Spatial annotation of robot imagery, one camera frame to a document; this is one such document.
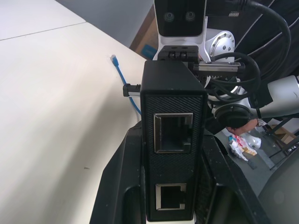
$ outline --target camera lens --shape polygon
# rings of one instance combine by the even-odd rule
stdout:
[[[188,22],[192,22],[195,20],[195,13],[194,12],[187,12],[186,13],[186,20]]]
[[[166,22],[172,22],[174,20],[174,14],[169,13],[169,12],[165,13],[164,20]]]

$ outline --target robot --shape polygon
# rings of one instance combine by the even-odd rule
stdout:
[[[207,29],[206,14],[237,16],[247,7],[279,24],[283,63],[290,30],[259,3],[155,0],[158,52],[145,63],[142,84],[123,89],[126,97],[141,97],[142,121],[128,131],[103,172],[91,224],[271,223],[240,168],[204,130],[207,107],[232,128],[253,118],[299,112],[298,77],[261,88],[281,64],[261,75],[252,58],[234,52],[231,32]],[[253,77],[247,77],[248,67]]]

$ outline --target white table surface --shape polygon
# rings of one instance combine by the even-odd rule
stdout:
[[[0,0],[0,40],[83,22],[54,0]]]
[[[0,52],[0,223],[89,223],[102,171],[137,123],[110,56],[132,84],[145,59],[88,23]]]

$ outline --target black cable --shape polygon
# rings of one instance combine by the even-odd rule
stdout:
[[[261,78],[261,72],[260,69],[257,65],[257,63],[250,57],[247,56],[246,54],[242,54],[242,53],[238,53],[238,52],[232,52],[232,53],[226,53],[226,54],[221,54],[215,57],[212,57],[211,60],[212,61],[216,61],[222,58],[226,58],[226,57],[238,57],[243,59],[245,62],[249,63],[252,65],[253,70],[254,70],[254,78],[247,80],[247,81],[241,81],[241,82],[226,82],[226,81],[221,81],[221,80],[217,80],[217,79],[211,79],[211,83],[216,87],[215,89],[211,90],[210,92],[222,103],[233,103],[233,102],[237,102],[241,99],[247,98],[249,96],[251,96],[253,93],[255,93],[261,84],[261,80],[266,80],[266,79],[270,79],[271,77],[273,77],[273,75],[275,74],[275,72],[278,71],[278,69],[281,68],[281,66],[284,64],[288,53],[289,53],[289,49],[291,46],[291,32],[289,29],[289,26],[287,24],[287,22],[284,20],[283,17],[281,17],[278,13],[276,13],[274,10],[270,9],[267,6],[264,6],[258,2],[255,2],[253,0],[227,0],[230,3],[235,4],[236,6],[239,7],[239,9],[243,10],[244,8],[252,8],[254,10],[259,11],[261,14],[267,15],[270,18],[272,18],[275,22],[277,22],[283,37],[285,38],[285,42],[283,44],[281,53],[280,53],[280,57],[279,60],[275,63],[274,66],[272,66],[271,69],[269,69],[268,71],[266,71],[262,78]],[[245,94],[242,95],[238,95],[238,94],[234,94],[231,93],[230,91],[228,91],[226,87],[233,87],[233,86],[252,86],[252,89],[250,91],[248,91]],[[224,99],[221,98],[217,92],[216,89],[222,91],[223,93],[227,94],[228,96],[231,97],[231,99]],[[213,104],[218,104],[218,102],[214,102],[209,100],[210,103]]]
[[[291,32],[289,29],[289,25],[284,20],[284,18],[281,17],[277,12],[275,12],[271,8],[264,6],[256,1],[253,1],[253,0],[228,0],[228,1],[230,1],[231,3],[233,3],[235,5],[238,5],[242,9],[243,8],[252,8],[254,10],[257,10],[261,14],[264,14],[264,15],[272,18],[278,24],[279,29],[282,32],[282,36],[285,39],[285,42],[283,43],[279,59],[275,62],[275,64],[273,64],[271,69],[269,69],[268,71],[266,71],[262,74],[262,80],[266,80],[266,79],[273,77],[273,75],[275,75],[275,73],[278,71],[278,69],[280,69],[281,66],[284,64],[284,62],[288,56],[290,47],[291,47],[292,38],[291,38]]]
[[[243,53],[238,53],[238,52],[231,52],[231,53],[225,53],[225,54],[221,54],[221,55],[217,55],[214,57],[211,57],[212,61],[216,61],[222,58],[226,58],[226,57],[240,57],[242,58],[244,61],[246,61],[247,63],[251,64],[253,69],[254,69],[254,75],[255,78],[251,79],[251,80],[247,80],[247,81],[243,81],[243,82],[226,82],[226,81],[221,81],[221,80],[217,80],[217,79],[211,79],[211,83],[214,84],[214,86],[216,88],[218,88],[219,90],[221,90],[222,92],[224,92],[225,94],[227,94],[228,96],[230,96],[232,99],[223,99],[221,98],[217,92],[214,90],[212,90],[212,94],[220,101],[225,102],[225,103],[234,103],[237,102],[241,99],[247,98],[249,97],[252,93],[256,92],[261,84],[261,76],[260,76],[260,69],[257,65],[257,63],[255,62],[255,60],[253,60],[250,56],[243,54]],[[238,94],[234,94],[231,93],[229,90],[227,90],[224,86],[232,86],[232,87],[236,87],[236,86],[244,86],[244,85],[249,85],[252,84],[252,89],[250,91],[248,91],[245,94],[242,95],[238,95]]]

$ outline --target ethernet port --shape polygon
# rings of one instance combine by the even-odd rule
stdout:
[[[193,113],[154,115],[156,153],[188,153],[191,150]]]
[[[156,210],[184,210],[186,184],[157,184]]]

